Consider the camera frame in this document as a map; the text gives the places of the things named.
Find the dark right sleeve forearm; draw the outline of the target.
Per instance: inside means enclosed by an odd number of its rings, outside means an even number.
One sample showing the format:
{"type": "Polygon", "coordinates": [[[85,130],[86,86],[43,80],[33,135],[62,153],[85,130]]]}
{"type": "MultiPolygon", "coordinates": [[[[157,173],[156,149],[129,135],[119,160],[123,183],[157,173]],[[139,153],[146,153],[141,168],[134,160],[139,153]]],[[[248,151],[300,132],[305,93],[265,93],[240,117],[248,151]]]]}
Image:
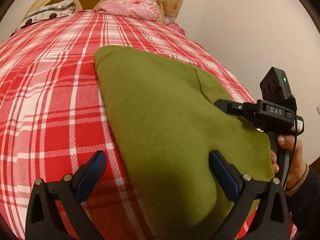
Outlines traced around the dark right sleeve forearm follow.
{"type": "Polygon", "coordinates": [[[319,178],[312,168],[287,191],[287,206],[297,227],[297,239],[319,239],[319,178]]]}

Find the person's right hand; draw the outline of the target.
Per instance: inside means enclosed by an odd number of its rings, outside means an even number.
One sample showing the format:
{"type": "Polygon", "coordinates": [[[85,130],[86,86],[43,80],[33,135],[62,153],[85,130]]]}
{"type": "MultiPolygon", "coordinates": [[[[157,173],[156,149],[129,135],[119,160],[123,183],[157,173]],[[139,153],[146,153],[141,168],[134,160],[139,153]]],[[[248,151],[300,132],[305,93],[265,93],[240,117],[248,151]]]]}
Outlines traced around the person's right hand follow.
{"type": "Polygon", "coordinates": [[[292,135],[271,135],[271,140],[285,151],[289,151],[289,169],[287,171],[285,184],[286,190],[293,189],[303,178],[307,168],[303,160],[303,143],[292,135]]]}

